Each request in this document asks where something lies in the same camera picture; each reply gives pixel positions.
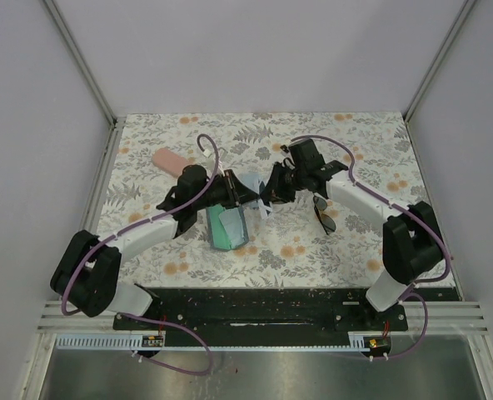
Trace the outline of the light blue cleaning cloth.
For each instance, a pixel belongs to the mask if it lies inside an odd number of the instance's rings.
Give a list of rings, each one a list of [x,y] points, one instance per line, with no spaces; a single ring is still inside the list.
[[[266,184],[262,175],[258,172],[249,172],[240,176],[241,182],[253,192],[260,194],[265,188]],[[245,204],[247,208],[256,209],[256,201],[250,201]]]

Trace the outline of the white frame sunglasses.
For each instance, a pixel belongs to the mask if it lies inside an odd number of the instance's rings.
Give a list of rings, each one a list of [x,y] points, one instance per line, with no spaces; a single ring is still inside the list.
[[[268,219],[273,213],[272,204],[262,199],[256,201],[256,209],[259,211],[262,220]]]

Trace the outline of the grey-blue glasses case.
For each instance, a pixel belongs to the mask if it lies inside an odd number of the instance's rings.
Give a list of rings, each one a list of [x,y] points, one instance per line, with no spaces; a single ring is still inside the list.
[[[242,207],[226,209],[216,205],[206,209],[206,216],[212,249],[228,252],[248,243],[247,223]]]

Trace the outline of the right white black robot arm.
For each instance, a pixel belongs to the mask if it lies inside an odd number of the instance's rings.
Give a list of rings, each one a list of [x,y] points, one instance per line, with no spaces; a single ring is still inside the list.
[[[445,262],[445,271],[434,280],[445,278],[451,270],[451,256],[430,204],[401,206],[390,200],[357,179],[355,158],[348,166],[337,160],[327,162],[315,138],[293,140],[288,147],[291,164],[274,164],[260,196],[265,203],[292,203],[297,192],[307,190],[350,208],[381,230],[384,271],[366,292],[369,303],[358,311],[361,324],[376,330],[388,321],[388,308],[408,296],[423,273]]]

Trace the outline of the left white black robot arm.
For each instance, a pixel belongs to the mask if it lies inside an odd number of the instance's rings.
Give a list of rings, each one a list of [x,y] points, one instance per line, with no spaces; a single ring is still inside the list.
[[[231,170],[208,177],[200,165],[186,167],[157,213],[104,237],[87,230],[72,237],[50,282],[62,297],[62,314],[94,318],[105,311],[125,313],[140,328],[154,328],[160,308],[145,288],[118,281],[121,265],[186,233],[205,208],[236,208],[259,197],[260,184],[254,179],[242,180]]]

